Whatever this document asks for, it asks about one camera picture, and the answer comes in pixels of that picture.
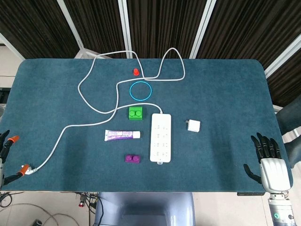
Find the left black orange-tipped robot hand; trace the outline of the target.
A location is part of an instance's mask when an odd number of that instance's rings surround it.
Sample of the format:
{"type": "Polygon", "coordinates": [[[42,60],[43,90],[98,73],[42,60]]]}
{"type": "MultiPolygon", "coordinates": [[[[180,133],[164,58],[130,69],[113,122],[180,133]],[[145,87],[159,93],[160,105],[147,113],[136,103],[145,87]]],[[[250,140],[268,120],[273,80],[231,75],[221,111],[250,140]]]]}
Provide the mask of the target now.
{"type": "Polygon", "coordinates": [[[0,187],[6,186],[7,184],[23,177],[29,168],[29,164],[24,165],[16,174],[5,177],[4,168],[7,156],[9,154],[11,146],[19,139],[19,136],[13,136],[5,141],[10,130],[5,131],[0,135],[0,187]]]}

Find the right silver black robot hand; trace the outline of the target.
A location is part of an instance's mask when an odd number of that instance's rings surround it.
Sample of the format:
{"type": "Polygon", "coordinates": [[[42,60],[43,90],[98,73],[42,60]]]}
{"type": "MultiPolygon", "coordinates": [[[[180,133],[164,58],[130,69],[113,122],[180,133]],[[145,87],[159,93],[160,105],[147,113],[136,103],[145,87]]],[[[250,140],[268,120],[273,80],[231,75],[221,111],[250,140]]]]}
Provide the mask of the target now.
{"type": "Polygon", "coordinates": [[[278,143],[272,139],[257,133],[251,136],[255,147],[261,175],[255,175],[247,164],[244,170],[249,178],[261,184],[266,192],[280,194],[291,189],[286,162],[282,159],[278,143]]]}

